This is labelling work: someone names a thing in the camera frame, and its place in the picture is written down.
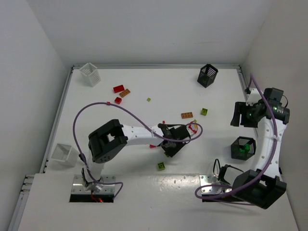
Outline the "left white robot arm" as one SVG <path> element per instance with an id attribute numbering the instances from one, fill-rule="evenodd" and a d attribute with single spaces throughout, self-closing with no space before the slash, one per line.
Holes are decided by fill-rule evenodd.
<path id="1" fill-rule="evenodd" d="M 191 125 L 158 124 L 147 130 L 120 124 L 113 119 L 89 135 L 88 147 L 91 157 L 82 170 L 84 186 L 93 190 L 103 182 L 101 172 L 105 163 L 111 161 L 125 147 L 132 145 L 153 145 L 161 147 L 168 157 L 173 157 L 188 143 L 196 131 Z"/>

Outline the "lime lego brick front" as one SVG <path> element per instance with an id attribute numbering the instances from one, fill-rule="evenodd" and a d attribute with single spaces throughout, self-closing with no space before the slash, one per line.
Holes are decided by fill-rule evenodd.
<path id="1" fill-rule="evenodd" d="M 166 169 L 164 162 L 158 163 L 157 166 L 158 166 L 158 170 L 159 171 L 162 171 L 162 170 Z"/>

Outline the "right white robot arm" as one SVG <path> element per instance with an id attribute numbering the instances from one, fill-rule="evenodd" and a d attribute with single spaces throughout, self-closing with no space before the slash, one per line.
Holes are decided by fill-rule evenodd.
<path id="1" fill-rule="evenodd" d="M 233 159 L 247 160 L 254 156 L 256 165 L 237 176 L 232 188 L 245 185 L 259 173 L 263 175 L 251 186 L 223 197 L 222 201 L 248 202 L 267 209 L 285 193 L 287 187 L 280 179 L 279 155 L 290 110 L 281 103 L 283 90 L 266 88 L 263 96 L 261 98 L 256 89 L 251 89 L 246 102 L 235 103 L 231 126 L 256 128 L 258 138 L 238 137 L 231 145 Z"/>

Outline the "red flower lego brick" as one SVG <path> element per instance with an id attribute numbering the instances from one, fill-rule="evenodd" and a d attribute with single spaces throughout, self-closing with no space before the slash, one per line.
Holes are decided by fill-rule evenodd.
<path id="1" fill-rule="evenodd" d="M 188 125 L 188 129 L 193 133 L 196 134 L 198 132 L 198 125 L 192 121 L 189 125 Z"/>

